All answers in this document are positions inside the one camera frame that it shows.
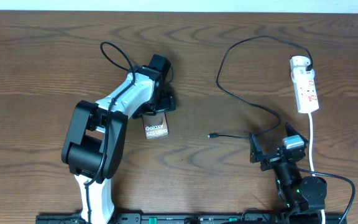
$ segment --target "extension cord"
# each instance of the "extension cord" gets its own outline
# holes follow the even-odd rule
[[[313,165],[313,120],[311,113],[318,110],[316,85],[314,84],[314,70],[307,71],[310,59],[304,56],[294,56],[290,60],[291,79],[295,89],[296,105],[299,113],[307,113],[310,122],[309,164],[310,170],[314,171]],[[321,224],[326,223],[324,210],[321,211]]]

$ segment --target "brown wooden surface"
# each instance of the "brown wooden surface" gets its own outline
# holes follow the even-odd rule
[[[128,124],[114,176],[119,208],[178,213],[283,206],[273,172],[249,163],[248,141],[206,137],[213,131],[246,134],[275,122],[215,85],[227,48],[261,34],[312,53],[320,102],[313,113],[315,167],[355,182],[348,219],[358,223],[358,15],[18,11],[0,12],[0,223],[33,223],[39,213],[81,209],[78,185],[60,153],[77,102],[105,97],[124,80],[125,73],[102,56],[104,40],[136,63],[166,55],[176,71],[178,108],[167,114],[170,135],[146,140],[141,120]],[[271,40],[246,43],[227,57],[221,82],[278,111],[308,136],[308,118],[296,111],[289,78],[288,60],[296,54],[304,52]],[[274,149],[284,136],[281,126],[260,142]],[[307,159],[300,167],[308,169]],[[349,184],[326,180],[327,211],[343,212]]]

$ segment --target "white wall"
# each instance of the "white wall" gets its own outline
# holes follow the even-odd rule
[[[358,0],[0,0],[0,10],[358,13]]]

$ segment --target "power strip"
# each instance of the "power strip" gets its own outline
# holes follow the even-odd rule
[[[314,70],[306,71],[310,59],[304,56],[294,56],[290,60],[291,79],[295,89],[296,105],[299,113],[311,113],[318,106]]]

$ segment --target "wooden table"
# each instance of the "wooden table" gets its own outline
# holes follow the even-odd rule
[[[78,184],[60,153],[77,102],[103,98],[124,80],[125,73],[102,56],[104,40],[135,63],[166,55],[176,71],[170,135],[146,140],[142,120],[129,121],[114,176],[119,208],[191,213],[283,207],[273,172],[249,162],[247,140],[206,137],[247,134],[276,122],[215,84],[227,48],[262,34],[312,53],[320,103],[313,113],[314,164],[354,181],[348,219],[358,223],[358,15],[25,11],[0,11],[0,223],[33,223],[39,213],[81,209]],[[115,51],[107,52],[125,65]],[[278,111],[308,137],[308,117],[297,113],[289,77],[288,60],[299,54],[271,40],[240,45],[227,57],[221,84]],[[281,126],[260,143],[274,150],[284,137]],[[299,166],[308,169],[307,159]],[[343,212],[350,185],[326,180],[327,212]]]

